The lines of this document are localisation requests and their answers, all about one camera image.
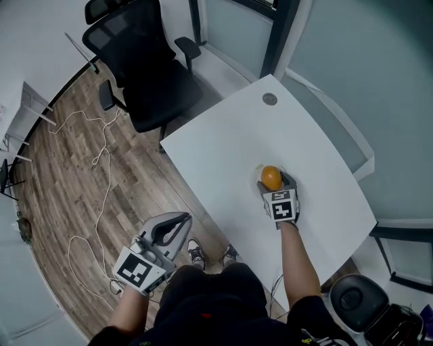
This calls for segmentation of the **person's black shirt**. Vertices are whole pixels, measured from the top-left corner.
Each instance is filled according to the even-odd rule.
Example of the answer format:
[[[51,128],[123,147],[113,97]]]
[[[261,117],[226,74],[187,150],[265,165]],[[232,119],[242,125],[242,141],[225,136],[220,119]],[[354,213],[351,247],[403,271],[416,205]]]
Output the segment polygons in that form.
[[[214,276],[185,269],[170,287],[153,328],[129,337],[108,326],[88,346],[358,346],[317,296],[298,301],[286,323],[270,319],[263,287],[245,264]]]

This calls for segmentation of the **white side table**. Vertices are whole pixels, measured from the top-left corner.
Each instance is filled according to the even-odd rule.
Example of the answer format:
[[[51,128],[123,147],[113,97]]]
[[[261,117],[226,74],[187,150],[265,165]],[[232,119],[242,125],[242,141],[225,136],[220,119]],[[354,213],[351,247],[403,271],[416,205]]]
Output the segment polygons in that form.
[[[39,120],[57,125],[47,117],[48,112],[53,108],[23,80],[0,85],[0,164],[4,159],[32,161],[19,151],[30,145],[26,137]]]

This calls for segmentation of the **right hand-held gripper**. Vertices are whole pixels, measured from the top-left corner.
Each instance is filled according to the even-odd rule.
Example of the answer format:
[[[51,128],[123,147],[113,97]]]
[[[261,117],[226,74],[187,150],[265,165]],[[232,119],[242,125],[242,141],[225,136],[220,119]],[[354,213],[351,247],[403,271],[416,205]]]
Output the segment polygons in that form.
[[[280,174],[282,190],[271,191],[261,181],[256,183],[262,195],[265,213],[275,223],[276,229],[280,229],[281,223],[296,226],[300,214],[297,183],[288,173],[280,172]]]

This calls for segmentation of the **person's right forearm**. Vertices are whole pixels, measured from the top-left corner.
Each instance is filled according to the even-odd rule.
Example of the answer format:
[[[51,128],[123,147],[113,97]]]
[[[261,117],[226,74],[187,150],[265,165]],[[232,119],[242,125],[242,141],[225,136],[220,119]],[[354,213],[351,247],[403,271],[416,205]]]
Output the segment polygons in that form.
[[[320,297],[321,285],[298,229],[290,223],[279,222],[283,282],[289,308],[305,297]]]

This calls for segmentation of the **person's left forearm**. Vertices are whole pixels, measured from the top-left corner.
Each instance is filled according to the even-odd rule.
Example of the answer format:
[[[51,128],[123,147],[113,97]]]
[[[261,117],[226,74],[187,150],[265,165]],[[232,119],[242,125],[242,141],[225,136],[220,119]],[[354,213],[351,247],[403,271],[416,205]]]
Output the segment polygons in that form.
[[[149,297],[142,295],[134,288],[127,286],[116,306],[108,326],[122,334],[135,338],[145,331]]]

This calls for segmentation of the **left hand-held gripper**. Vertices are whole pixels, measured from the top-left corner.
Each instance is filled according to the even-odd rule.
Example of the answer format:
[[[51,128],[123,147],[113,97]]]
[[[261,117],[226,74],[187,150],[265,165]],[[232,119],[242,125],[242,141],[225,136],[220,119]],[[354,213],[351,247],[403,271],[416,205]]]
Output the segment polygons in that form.
[[[175,271],[174,258],[191,226],[187,212],[168,212],[147,220],[131,245],[122,248],[113,269],[117,280],[149,295]]]

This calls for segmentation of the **orange fruit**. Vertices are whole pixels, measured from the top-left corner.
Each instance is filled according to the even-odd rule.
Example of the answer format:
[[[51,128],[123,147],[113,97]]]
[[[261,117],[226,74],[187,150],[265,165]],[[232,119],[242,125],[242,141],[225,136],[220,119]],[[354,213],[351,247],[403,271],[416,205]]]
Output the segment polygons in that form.
[[[275,166],[265,166],[261,172],[261,182],[271,191],[279,190],[283,184],[281,172]]]

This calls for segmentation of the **brown round floor object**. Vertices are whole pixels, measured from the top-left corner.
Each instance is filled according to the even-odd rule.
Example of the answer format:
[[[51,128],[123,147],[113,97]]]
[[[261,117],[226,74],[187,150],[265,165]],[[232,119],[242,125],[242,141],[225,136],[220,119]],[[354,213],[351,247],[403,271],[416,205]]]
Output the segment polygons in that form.
[[[32,242],[32,226],[30,222],[23,217],[18,218],[18,229],[20,232],[20,236],[22,240],[27,244],[31,244]]]

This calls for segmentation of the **dark window frame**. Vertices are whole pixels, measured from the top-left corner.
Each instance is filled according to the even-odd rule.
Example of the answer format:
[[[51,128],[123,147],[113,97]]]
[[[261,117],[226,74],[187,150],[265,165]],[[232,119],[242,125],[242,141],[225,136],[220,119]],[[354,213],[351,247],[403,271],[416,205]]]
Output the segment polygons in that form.
[[[249,82],[277,71],[301,0],[188,0],[194,40]]]

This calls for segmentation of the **person's shoe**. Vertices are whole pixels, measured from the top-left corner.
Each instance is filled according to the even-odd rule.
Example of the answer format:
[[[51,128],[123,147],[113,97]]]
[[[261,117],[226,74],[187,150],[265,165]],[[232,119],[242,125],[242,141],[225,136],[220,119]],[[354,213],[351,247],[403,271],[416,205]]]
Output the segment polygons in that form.
[[[201,271],[206,269],[206,258],[200,242],[196,238],[190,238],[187,242],[187,252],[189,254],[192,266]]]
[[[232,244],[229,244],[226,248],[223,257],[221,259],[221,264],[225,268],[231,264],[236,263],[239,254]]]

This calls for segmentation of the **black metal stand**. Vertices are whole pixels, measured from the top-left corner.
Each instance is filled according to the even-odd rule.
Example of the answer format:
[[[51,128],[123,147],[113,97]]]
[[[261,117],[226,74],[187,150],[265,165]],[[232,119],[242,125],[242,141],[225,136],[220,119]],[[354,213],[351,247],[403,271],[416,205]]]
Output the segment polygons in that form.
[[[12,195],[12,187],[25,183],[25,180],[12,182],[9,167],[10,165],[8,164],[8,161],[4,159],[0,167],[0,195],[18,201],[18,199]]]

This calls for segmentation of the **black office chair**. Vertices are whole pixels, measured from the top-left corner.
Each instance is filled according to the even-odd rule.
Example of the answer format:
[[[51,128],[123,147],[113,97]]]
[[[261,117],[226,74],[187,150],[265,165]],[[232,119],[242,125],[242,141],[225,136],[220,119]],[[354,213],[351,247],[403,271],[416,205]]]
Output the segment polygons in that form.
[[[103,110],[119,107],[129,114],[138,133],[160,129],[202,98],[191,63],[200,48],[189,38],[175,39],[186,65],[169,46],[159,0],[89,0],[85,5],[89,28],[82,37],[111,71],[122,91],[118,99],[110,81],[99,86]]]

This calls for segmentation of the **person's right shoe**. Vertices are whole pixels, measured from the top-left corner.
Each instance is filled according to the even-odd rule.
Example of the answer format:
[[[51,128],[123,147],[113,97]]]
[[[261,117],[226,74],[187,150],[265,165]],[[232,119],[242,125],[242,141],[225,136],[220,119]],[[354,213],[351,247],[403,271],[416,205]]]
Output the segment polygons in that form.
[[[236,263],[239,254],[232,244],[229,244],[226,248],[223,257],[221,259],[221,264],[225,268],[231,264]]]

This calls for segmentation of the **person's left shoe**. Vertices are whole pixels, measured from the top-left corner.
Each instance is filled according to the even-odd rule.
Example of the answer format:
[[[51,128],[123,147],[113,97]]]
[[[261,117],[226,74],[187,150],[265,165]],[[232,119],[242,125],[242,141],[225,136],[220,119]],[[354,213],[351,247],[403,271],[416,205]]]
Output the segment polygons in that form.
[[[187,252],[189,254],[192,266],[201,271],[206,269],[206,258],[200,242],[196,238],[190,238],[187,242]]]

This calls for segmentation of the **black bag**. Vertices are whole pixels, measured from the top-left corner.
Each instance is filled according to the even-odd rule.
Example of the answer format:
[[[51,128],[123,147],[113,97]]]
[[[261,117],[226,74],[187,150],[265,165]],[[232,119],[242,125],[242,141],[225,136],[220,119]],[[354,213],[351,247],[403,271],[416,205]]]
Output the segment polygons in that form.
[[[419,314],[409,307],[391,304],[364,337],[370,346],[419,346],[426,330]]]

